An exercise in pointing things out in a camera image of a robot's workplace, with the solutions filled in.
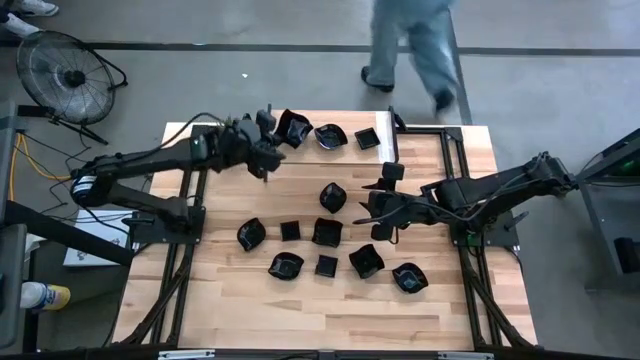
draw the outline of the blue jeans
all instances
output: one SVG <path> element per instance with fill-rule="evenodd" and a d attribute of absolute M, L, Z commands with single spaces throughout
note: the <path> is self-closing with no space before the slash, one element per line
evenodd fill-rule
<path fill-rule="evenodd" d="M 394 85 L 398 40 L 407 34 L 413 64 L 431 95 L 455 93 L 457 78 L 448 41 L 453 0 L 376 0 L 371 23 L 373 50 L 367 82 Z"/>

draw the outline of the white paper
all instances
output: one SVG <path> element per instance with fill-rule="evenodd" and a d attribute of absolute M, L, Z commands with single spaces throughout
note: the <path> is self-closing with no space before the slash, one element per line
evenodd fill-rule
<path fill-rule="evenodd" d="M 129 231 L 129 227 L 122 223 L 123 219 L 131 218 L 133 213 L 130 210 L 92 210 L 98 219 L 105 224 L 109 224 L 120 228 L 124 231 Z M 104 226 L 98 222 L 94 222 L 91 218 L 91 214 L 86 210 L 80 210 L 78 212 L 77 219 L 79 222 L 75 224 L 75 227 L 91 233 L 105 241 L 111 241 L 112 243 L 125 247 L 127 245 L 127 235 L 123 232 L 110 227 Z M 111 266 L 118 265 L 114 262 L 99 258 L 94 255 L 89 255 L 85 252 L 78 251 L 76 249 L 68 248 L 67 255 L 64 257 L 64 266 Z"/>

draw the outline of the person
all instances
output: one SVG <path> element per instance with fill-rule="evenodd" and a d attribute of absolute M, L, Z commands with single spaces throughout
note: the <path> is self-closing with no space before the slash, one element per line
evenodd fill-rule
<path fill-rule="evenodd" d="M 376 0 L 369 66 L 360 77 L 389 93 L 395 86 L 398 40 L 407 34 L 414 67 L 435 102 L 435 114 L 455 101 L 457 76 L 448 42 L 449 6 L 453 0 Z"/>
<path fill-rule="evenodd" d="M 25 17 L 53 16 L 60 10 L 58 6 L 42 0 L 18 0 L 17 4 L 20 13 Z M 4 6 L 0 6 L 0 25 L 22 38 L 40 31 L 36 26 L 23 21 L 12 14 L 9 9 Z"/>

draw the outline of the plastic bottle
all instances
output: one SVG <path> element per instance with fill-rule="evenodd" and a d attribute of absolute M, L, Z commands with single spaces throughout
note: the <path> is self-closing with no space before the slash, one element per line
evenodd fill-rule
<path fill-rule="evenodd" d="M 23 309 L 60 310 L 71 299 L 71 291 L 64 286 L 39 282 L 22 283 L 20 307 Z"/>

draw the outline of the fan grille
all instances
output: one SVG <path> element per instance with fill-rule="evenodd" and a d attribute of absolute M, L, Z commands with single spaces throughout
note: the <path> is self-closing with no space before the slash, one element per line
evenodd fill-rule
<path fill-rule="evenodd" d="M 113 107 L 109 69 L 71 36 L 54 31 L 28 36 L 18 49 L 17 67 L 27 93 L 56 118 L 89 125 Z"/>

